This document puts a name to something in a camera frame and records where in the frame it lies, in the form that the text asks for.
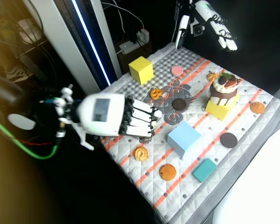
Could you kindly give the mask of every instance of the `led light strip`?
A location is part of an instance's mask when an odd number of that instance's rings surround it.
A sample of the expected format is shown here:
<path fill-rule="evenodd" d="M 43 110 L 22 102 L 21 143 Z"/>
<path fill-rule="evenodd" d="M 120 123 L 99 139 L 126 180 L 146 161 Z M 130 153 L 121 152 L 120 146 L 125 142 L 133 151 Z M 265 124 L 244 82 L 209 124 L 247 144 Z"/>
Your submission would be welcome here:
<path fill-rule="evenodd" d="M 79 17 L 79 20 L 80 20 L 80 22 L 81 22 L 81 24 L 82 24 L 82 26 L 83 26 L 84 32 L 86 33 L 86 36 L 87 36 L 87 38 L 88 38 L 88 40 L 89 40 L 89 43 L 90 43 L 90 45 L 91 45 L 91 47 L 92 47 L 92 50 L 93 50 L 95 56 L 97 57 L 99 66 L 101 67 L 101 69 L 102 69 L 102 71 L 103 71 L 103 74 L 104 74 L 104 76 L 105 76 L 105 79 L 106 79 L 108 85 L 110 86 L 110 85 L 111 85 L 111 84 L 110 84 L 110 81 L 109 81 L 108 76 L 107 76 L 107 74 L 106 74 L 106 71 L 105 71 L 105 69 L 104 69 L 104 67 L 103 67 L 103 64 L 102 64 L 102 62 L 101 62 L 101 59 L 100 59 L 99 56 L 98 56 L 98 52 L 97 52 L 97 50 L 96 50 L 96 48 L 95 48 L 95 46 L 94 46 L 94 44 L 93 44 L 93 41 L 92 41 L 92 39 L 91 39 L 91 37 L 90 37 L 90 34 L 89 34 L 89 32 L 88 32 L 88 29 L 87 29 L 87 27 L 86 27 L 86 24 L 85 24 L 85 22 L 84 22 L 84 19 L 83 19 L 82 15 L 81 15 L 80 9 L 79 9 L 79 7 L 78 7 L 78 5 L 77 5 L 77 3 L 76 3 L 76 0 L 71 0 L 71 2 L 72 2 L 73 5 L 74 5 L 74 8 L 75 8 L 75 10 L 76 10 L 76 13 L 77 13 L 77 15 L 78 15 L 78 17 Z"/>

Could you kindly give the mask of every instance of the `shoe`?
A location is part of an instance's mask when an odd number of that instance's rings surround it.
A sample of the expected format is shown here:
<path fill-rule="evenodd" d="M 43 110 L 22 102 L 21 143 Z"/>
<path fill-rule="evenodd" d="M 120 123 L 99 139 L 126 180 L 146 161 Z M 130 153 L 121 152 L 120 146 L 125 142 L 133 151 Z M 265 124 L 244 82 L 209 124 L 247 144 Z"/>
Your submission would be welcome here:
<path fill-rule="evenodd" d="M 13 67 L 10 71 L 5 71 L 5 74 L 6 78 L 13 83 L 24 81 L 33 75 L 28 68 L 23 68 L 20 64 Z"/>
<path fill-rule="evenodd" d="M 17 28 L 24 44 L 35 43 L 42 37 L 40 29 L 34 24 L 32 19 L 18 21 Z"/>

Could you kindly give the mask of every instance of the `gray mat border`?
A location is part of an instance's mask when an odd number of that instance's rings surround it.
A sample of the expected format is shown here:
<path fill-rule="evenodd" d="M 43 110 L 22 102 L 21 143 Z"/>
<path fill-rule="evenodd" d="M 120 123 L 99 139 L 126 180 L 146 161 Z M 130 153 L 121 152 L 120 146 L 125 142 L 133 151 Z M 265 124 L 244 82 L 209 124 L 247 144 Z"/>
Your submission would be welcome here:
<path fill-rule="evenodd" d="M 277 98 L 273 97 L 271 102 L 267 105 L 270 107 L 272 102 L 277 100 Z M 263 115 L 260 115 L 258 119 L 254 122 L 254 124 L 249 128 L 249 130 L 244 134 L 244 136 L 240 139 L 239 144 L 243 142 L 249 133 L 255 128 L 256 124 L 259 120 L 262 119 Z M 196 209 L 194 214 L 189 218 L 186 222 L 187 224 L 198 224 L 203 223 L 207 217 L 212 213 L 215 207 L 219 204 L 219 202 L 223 199 L 223 197 L 227 194 L 229 189 L 235 183 L 235 181 L 240 177 L 240 175 L 247 168 L 249 163 L 252 161 L 257 152 L 261 149 L 266 140 L 273 134 L 275 127 L 280 122 L 280 106 L 278 107 L 276 113 L 267 123 L 262 132 L 258 135 L 258 137 L 253 141 L 253 143 L 246 149 L 243 155 L 239 158 L 239 160 L 233 165 L 233 167 L 228 171 L 222 181 L 215 187 L 215 189 L 211 192 L 209 196 L 202 202 L 202 204 Z M 237 150 L 238 147 L 233 148 L 219 163 L 218 167 L 220 168 L 222 164 L 226 162 L 229 155 Z M 199 188 L 192 194 L 192 196 L 186 201 L 186 203 L 180 208 L 180 210 L 170 219 L 168 223 L 173 223 L 183 212 L 186 206 L 193 202 L 197 193 L 200 192 L 207 182 L 202 183 Z"/>

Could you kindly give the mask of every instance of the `pink cookie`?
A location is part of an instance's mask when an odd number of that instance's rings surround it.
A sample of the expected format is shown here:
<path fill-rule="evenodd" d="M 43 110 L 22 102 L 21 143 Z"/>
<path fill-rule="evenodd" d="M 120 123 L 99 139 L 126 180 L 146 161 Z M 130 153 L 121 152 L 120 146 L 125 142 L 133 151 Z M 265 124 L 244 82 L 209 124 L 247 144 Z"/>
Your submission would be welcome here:
<path fill-rule="evenodd" d="M 175 76 L 180 76 L 183 73 L 183 68 L 182 66 L 174 66 L 172 67 L 171 72 Z"/>

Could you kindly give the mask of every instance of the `teal block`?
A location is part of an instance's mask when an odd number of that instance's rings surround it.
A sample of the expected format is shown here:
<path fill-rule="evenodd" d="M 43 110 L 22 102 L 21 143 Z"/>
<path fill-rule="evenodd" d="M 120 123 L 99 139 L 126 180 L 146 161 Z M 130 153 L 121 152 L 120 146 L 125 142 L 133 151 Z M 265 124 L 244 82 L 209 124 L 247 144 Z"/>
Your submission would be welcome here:
<path fill-rule="evenodd" d="M 201 136 L 201 134 L 191 127 L 187 122 L 182 121 L 173 129 L 167 137 L 167 143 L 183 157 L 184 153 L 190 149 L 191 145 Z"/>
<path fill-rule="evenodd" d="M 200 165 L 192 172 L 192 175 L 202 183 L 206 178 L 216 169 L 217 165 L 209 158 L 205 159 Z"/>

